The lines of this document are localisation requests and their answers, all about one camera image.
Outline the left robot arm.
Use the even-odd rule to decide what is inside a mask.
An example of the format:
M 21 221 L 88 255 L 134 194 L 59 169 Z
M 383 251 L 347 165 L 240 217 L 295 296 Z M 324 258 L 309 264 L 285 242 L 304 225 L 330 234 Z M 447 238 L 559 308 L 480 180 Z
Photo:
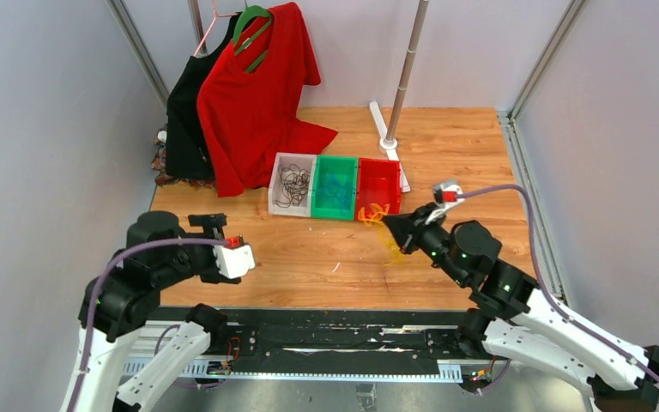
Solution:
M 228 344 L 227 318 L 199 304 L 178 327 L 178 340 L 131 380 L 124 365 L 163 290 L 193 276 L 225 283 L 216 255 L 227 245 L 224 214 L 192 215 L 187 233 L 167 211 L 141 214 L 127 230 L 103 273 L 85 289 L 78 315 L 79 347 L 61 406 L 63 411 L 150 411 L 181 371 L 202 351 L 219 354 Z

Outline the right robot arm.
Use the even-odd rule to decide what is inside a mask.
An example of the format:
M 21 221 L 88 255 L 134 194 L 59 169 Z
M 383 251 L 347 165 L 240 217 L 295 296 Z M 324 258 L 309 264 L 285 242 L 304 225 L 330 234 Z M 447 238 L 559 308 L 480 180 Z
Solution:
M 565 381 L 600 411 L 654 411 L 659 346 L 640 347 L 547 298 L 539 282 L 499 258 L 501 243 L 478 221 L 427 221 L 432 205 L 382 223 L 400 251 L 423 251 L 476 304 L 456 329 L 456 346 L 469 358 L 496 355 Z

